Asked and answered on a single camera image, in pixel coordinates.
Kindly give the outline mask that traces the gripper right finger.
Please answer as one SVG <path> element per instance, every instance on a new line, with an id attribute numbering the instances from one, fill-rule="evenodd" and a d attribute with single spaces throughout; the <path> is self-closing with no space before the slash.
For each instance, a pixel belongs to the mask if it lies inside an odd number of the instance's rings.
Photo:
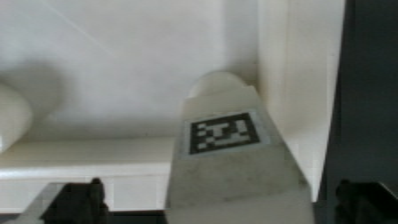
<path id="1" fill-rule="evenodd" d="M 398 196 L 384 183 L 343 179 L 336 198 L 334 224 L 398 224 Z"/>

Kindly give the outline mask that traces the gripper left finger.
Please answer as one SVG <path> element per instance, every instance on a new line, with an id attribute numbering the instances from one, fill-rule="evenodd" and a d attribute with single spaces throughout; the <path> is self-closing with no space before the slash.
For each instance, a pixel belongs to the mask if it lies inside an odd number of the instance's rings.
<path id="1" fill-rule="evenodd" d="M 102 179 L 50 183 L 16 219 L 16 224 L 109 224 Z"/>

